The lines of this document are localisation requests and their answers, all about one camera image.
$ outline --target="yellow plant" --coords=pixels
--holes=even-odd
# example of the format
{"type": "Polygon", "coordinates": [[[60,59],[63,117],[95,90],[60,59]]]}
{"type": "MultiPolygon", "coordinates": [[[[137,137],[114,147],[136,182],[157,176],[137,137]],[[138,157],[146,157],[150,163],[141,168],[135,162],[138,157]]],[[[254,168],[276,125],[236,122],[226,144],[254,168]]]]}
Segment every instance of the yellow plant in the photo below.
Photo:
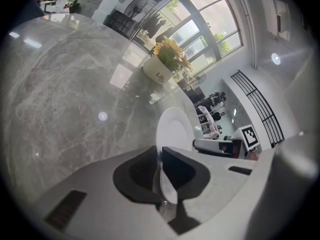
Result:
{"type": "Polygon", "coordinates": [[[183,49],[179,48],[175,40],[170,40],[164,36],[162,42],[158,42],[153,49],[153,53],[159,60],[171,71],[178,72],[189,69],[193,72],[190,62],[186,55],[183,55],[183,49]]]}

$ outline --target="gray marble surface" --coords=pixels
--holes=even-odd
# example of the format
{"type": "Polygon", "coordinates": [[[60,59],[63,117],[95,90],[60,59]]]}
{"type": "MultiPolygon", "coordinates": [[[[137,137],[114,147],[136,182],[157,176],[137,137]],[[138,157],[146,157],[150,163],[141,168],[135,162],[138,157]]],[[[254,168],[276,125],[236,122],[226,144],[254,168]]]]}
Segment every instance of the gray marble surface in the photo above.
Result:
{"type": "Polygon", "coordinates": [[[146,78],[132,44],[106,26],[56,14],[13,32],[0,53],[2,163],[27,203],[89,163],[154,145],[169,107],[203,136],[178,85],[146,78]]]}

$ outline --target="white plate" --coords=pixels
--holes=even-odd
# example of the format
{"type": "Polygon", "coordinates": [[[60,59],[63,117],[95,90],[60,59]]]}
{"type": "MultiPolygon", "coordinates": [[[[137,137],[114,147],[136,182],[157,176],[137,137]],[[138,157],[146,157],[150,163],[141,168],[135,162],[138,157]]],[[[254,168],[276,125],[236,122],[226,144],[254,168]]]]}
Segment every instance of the white plate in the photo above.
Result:
{"type": "Polygon", "coordinates": [[[158,154],[162,147],[176,147],[192,151],[195,134],[185,113],[177,107],[169,107],[160,117],[155,142],[158,154]]]}
{"type": "MultiPolygon", "coordinates": [[[[161,154],[163,147],[176,147],[192,151],[195,134],[188,117],[177,107],[170,107],[163,112],[156,128],[156,148],[161,154]]],[[[164,198],[172,203],[178,203],[178,195],[169,178],[161,169],[160,188],[164,198]]]]}

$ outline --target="black vent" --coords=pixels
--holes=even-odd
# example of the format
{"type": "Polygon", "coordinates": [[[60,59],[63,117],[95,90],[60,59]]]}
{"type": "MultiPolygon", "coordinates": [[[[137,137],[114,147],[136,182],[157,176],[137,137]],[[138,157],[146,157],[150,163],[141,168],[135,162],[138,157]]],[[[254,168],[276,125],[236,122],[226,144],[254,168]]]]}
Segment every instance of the black vent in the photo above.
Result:
{"type": "Polygon", "coordinates": [[[276,16],[276,28],[278,32],[281,32],[281,17],[279,15],[276,16]]]}
{"type": "Polygon", "coordinates": [[[87,193],[72,190],[68,195],[49,213],[45,222],[59,231],[63,231],[79,206],[85,199],[87,193]]]}
{"type": "Polygon", "coordinates": [[[238,166],[231,166],[229,168],[229,171],[239,173],[239,174],[244,174],[244,175],[250,175],[252,172],[251,169],[242,168],[242,167],[238,167],[238,166]]]}

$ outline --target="plant pot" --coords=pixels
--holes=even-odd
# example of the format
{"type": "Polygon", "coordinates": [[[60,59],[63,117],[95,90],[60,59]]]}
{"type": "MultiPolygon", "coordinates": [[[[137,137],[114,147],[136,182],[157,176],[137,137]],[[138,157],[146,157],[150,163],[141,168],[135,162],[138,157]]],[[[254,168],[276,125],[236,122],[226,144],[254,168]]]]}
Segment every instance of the plant pot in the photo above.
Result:
{"type": "Polygon", "coordinates": [[[159,60],[157,55],[151,56],[143,64],[144,74],[159,85],[163,85],[172,78],[172,72],[159,60]]]}

